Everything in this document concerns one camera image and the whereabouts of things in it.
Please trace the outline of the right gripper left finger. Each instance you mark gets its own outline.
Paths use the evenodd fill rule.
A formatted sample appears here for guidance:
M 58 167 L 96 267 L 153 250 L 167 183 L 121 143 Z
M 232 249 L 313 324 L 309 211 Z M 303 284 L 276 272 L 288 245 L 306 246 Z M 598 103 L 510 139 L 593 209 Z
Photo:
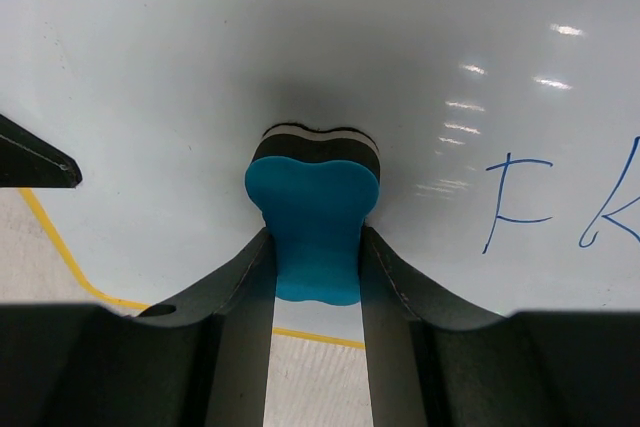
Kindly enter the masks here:
M 1 308 L 5 426 L 259 426 L 276 287 L 273 240 L 137 316 L 97 304 Z

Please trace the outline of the blue whiteboard eraser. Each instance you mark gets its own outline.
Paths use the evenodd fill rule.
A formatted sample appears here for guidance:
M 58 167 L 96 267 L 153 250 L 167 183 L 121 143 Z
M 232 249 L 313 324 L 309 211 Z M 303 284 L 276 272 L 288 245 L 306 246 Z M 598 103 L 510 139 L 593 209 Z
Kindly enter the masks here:
M 265 131 L 244 183 L 274 240 L 279 299 L 359 302 L 361 230 L 380 176 L 379 149 L 358 129 L 280 123 Z

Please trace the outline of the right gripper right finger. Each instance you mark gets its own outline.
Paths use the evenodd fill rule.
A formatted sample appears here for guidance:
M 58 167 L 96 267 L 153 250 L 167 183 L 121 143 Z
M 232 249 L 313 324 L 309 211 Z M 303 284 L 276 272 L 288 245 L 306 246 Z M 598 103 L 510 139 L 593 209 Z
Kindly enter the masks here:
M 362 231 L 360 291 L 378 426 L 635 426 L 639 316 L 500 316 Z

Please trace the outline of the yellow framed whiteboard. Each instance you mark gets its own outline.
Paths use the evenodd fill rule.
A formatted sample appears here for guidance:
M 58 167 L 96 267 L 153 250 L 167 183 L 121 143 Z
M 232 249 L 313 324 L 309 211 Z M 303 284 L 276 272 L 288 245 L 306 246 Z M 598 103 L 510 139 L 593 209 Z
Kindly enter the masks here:
M 79 165 L 38 199 L 111 301 L 233 257 L 296 122 L 373 138 L 369 223 L 461 297 L 639 307 L 639 0 L 1 0 L 1 112 Z

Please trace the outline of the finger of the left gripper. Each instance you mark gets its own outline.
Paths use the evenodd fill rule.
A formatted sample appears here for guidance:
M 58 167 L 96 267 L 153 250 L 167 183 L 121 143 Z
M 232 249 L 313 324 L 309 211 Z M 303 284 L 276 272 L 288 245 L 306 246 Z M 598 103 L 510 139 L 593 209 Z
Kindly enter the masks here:
M 75 188 L 83 176 L 76 161 L 15 122 L 1 116 L 2 188 Z

